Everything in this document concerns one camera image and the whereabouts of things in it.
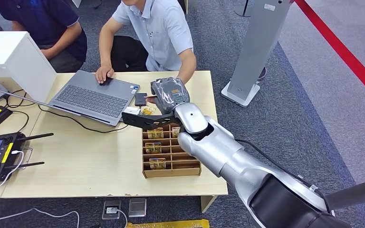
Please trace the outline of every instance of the yellow object on floor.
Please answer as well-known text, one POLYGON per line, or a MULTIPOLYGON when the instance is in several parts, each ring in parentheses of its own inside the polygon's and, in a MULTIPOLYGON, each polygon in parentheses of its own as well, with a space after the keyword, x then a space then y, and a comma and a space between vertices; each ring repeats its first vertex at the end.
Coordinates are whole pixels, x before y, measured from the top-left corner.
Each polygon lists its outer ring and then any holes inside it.
POLYGON ((127 228, 209 228, 209 221, 202 219, 177 222, 156 222, 136 225, 128 223, 127 228))

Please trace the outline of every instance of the light blue shirt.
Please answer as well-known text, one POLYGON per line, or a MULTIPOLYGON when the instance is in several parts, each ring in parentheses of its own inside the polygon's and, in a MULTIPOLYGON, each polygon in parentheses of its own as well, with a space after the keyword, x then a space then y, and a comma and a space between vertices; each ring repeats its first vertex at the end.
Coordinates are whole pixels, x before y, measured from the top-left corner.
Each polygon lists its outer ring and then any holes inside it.
POLYGON ((148 53, 149 71, 178 71, 178 55, 193 49, 190 28, 177 0, 146 0, 142 13, 121 2, 113 18, 123 25, 132 24, 148 53))

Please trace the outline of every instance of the gray laptop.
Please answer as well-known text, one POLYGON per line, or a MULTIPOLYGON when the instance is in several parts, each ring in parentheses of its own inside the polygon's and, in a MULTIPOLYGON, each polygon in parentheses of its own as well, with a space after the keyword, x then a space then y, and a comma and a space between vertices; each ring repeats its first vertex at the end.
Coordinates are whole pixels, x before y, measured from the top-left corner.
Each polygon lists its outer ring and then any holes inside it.
POLYGON ((94 74, 78 70, 49 105, 116 126, 139 85, 111 78, 107 80, 100 85, 94 74))

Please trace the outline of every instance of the black trousers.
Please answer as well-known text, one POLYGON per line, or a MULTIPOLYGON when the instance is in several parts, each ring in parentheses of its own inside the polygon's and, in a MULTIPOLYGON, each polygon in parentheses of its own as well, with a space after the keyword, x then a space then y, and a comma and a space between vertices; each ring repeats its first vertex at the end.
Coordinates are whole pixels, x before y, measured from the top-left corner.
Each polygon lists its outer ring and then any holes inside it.
POLYGON ((147 71, 148 53, 139 40, 114 36, 111 65, 115 72, 147 71))
MULTIPOLYGON (((52 46, 53 45, 40 45, 39 48, 48 49, 52 46)), ((48 62, 57 73, 74 73, 83 65, 83 61, 77 60, 66 50, 61 51, 58 55, 48 60, 48 62)))

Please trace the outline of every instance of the red tape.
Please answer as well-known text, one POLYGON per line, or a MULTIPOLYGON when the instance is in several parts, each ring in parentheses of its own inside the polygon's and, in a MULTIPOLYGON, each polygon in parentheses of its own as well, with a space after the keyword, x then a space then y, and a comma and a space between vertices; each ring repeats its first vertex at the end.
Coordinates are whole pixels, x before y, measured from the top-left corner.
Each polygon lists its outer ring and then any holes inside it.
POLYGON ((307 18, 313 23, 325 40, 348 65, 353 73, 365 85, 365 66, 352 54, 351 51, 341 42, 341 40, 329 29, 322 19, 314 12, 314 10, 304 1, 295 0, 307 18))

